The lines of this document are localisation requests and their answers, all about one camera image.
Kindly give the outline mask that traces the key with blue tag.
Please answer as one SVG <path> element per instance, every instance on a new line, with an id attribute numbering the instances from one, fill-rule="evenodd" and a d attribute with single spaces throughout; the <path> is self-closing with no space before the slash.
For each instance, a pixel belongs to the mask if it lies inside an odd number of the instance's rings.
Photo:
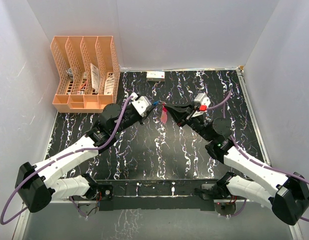
<path id="1" fill-rule="evenodd" d="M 153 106 L 157 106 L 157 105 L 165 105 L 166 103 L 164 101 L 158 100 L 152 103 Z"/>

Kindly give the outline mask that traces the pink strap keyring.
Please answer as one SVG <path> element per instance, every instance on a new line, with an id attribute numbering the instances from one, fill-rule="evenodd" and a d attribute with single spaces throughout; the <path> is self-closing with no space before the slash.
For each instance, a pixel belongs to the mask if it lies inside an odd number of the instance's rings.
<path id="1" fill-rule="evenodd" d="M 166 124 L 166 122 L 168 120 L 168 111 L 167 111 L 164 104 L 162 105 L 162 112 L 161 112 L 160 120 L 161 120 L 162 124 Z"/>

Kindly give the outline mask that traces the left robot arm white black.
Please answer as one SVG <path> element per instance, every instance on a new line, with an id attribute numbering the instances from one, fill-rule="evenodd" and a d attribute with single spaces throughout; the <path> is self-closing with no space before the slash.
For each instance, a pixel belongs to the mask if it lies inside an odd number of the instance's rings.
<path id="1" fill-rule="evenodd" d="M 15 189 L 31 213 L 45 208 L 52 200 L 82 196 L 91 200 L 97 196 L 97 183 L 87 175 L 61 179 L 81 163 L 109 149 L 115 135 L 148 117 L 156 107 L 153 103 L 133 100 L 125 109 L 116 103 L 106 105 L 98 120 L 77 142 L 58 154 L 19 167 Z"/>

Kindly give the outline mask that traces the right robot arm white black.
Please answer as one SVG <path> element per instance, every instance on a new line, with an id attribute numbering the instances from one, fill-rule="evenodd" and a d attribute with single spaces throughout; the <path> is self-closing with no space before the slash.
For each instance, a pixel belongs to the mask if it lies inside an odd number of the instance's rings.
<path id="1" fill-rule="evenodd" d="M 179 127 L 187 125 L 207 141 L 210 157 L 248 176 L 228 172 L 218 180 L 215 190 L 222 198 L 239 196 L 259 203 L 290 226 L 302 218 L 309 208 L 309 182 L 301 174 L 275 169 L 245 152 L 232 136 L 229 119 L 204 118 L 206 105 L 166 104 L 164 109 Z"/>

